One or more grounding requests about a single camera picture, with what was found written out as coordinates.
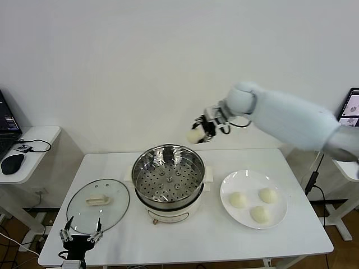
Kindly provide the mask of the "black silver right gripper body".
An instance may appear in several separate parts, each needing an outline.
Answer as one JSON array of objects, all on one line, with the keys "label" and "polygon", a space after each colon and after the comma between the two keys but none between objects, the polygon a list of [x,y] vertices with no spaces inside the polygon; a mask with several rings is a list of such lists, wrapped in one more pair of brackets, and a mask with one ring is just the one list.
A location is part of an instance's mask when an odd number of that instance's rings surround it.
[{"label": "black silver right gripper body", "polygon": [[215,135],[216,130],[219,130],[224,135],[228,135],[231,132],[229,121],[219,106],[211,106],[204,109],[202,125],[205,132],[210,135]]}]

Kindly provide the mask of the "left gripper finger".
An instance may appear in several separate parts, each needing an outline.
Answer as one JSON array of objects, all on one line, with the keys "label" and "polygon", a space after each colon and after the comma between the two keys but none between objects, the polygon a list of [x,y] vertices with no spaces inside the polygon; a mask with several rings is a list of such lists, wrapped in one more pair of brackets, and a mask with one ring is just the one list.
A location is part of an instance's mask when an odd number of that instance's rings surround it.
[{"label": "left gripper finger", "polygon": [[101,218],[98,218],[97,224],[96,224],[96,231],[93,235],[91,235],[87,241],[91,242],[91,243],[97,243],[98,241],[101,240],[103,236],[103,231],[102,231],[102,222],[101,222]]},{"label": "left gripper finger", "polygon": [[66,222],[65,227],[59,231],[59,236],[61,238],[61,241],[63,242],[73,241],[73,237],[70,233],[72,220],[73,220],[73,216]]}]

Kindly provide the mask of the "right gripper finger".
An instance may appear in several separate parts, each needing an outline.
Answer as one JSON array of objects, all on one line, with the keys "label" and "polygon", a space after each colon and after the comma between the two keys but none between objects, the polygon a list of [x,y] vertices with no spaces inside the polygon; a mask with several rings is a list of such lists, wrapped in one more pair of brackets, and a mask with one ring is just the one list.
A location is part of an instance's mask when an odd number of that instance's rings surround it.
[{"label": "right gripper finger", "polygon": [[197,143],[207,143],[212,140],[212,138],[216,135],[215,127],[203,128],[203,126],[199,126],[196,128],[197,132]]},{"label": "right gripper finger", "polygon": [[199,127],[201,127],[202,129],[208,128],[208,121],[204,114],[196,118],[194,124],[192,125],[192,129],[196,129]]}]

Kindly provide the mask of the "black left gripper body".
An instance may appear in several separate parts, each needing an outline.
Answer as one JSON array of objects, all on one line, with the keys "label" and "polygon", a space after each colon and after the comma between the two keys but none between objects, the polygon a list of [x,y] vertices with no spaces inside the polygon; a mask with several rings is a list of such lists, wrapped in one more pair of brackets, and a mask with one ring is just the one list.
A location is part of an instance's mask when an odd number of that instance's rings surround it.
[{"label": "black left gripper body", "polygon": [[89,235],[73,235],[62,239],[63,248],[67,251],[65,260],[84,261],[87,251],[95,247],[95,239]]}]

